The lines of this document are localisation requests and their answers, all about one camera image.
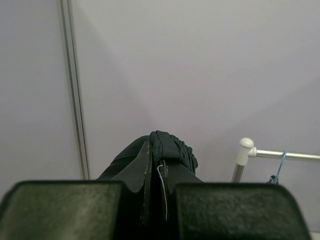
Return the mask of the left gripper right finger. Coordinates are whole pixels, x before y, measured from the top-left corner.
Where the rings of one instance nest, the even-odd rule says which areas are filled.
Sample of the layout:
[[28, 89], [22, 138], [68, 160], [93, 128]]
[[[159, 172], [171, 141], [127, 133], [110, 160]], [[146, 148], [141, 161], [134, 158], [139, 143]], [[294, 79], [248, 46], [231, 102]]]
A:
[[162, 240], [309, 240], [300, 208], [283, 186], [202, 182], [178, 162], [157, 167]]

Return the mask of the black shorts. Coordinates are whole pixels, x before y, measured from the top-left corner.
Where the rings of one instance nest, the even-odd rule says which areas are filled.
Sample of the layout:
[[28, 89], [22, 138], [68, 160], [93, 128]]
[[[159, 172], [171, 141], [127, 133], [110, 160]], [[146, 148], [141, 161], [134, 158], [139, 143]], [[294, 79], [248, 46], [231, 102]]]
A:
[[128, 187], [143, 185], [147, 161], [141, 165], [135, 159], [139, 155], [145, 142], [149, 142], [154, 159], [153, 165], [160, 161], [166, 163], [179, 162], [192, 174], [196, 174], [198, 161], [193, 154], [193, 149], [178, 137], [165, 131], [156, 130], [149, 135], [144, 135], [122, 150], [110, 165], [98, 177], [98, 181], [122, 181]]

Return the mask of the blue wire hanger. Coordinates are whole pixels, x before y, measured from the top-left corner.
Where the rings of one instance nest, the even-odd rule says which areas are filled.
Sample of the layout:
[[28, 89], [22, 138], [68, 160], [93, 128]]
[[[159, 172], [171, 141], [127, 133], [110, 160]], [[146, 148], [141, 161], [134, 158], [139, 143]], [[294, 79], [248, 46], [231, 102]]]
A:
[[279, 164], [278, 170], [276, 174], [273, 174], [270, 176], [269, 180], [266, 182], [266, 184], [272, 184], [272, 185], [278, 185], [279, 184], [279, 175], [282, 170], [283, 164], [285, 162], [286, 156], [287, 156], [288, 150], [286, 149], [281, 158], [281, 162]]

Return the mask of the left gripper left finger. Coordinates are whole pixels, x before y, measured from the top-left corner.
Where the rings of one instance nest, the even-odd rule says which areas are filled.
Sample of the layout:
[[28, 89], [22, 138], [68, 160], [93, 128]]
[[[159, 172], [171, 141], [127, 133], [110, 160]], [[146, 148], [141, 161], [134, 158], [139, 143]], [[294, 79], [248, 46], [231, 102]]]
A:
[[3, 240], [133, 240], [150, 219], [152, 148], [112, 180], [21, 181], [0, 204]]

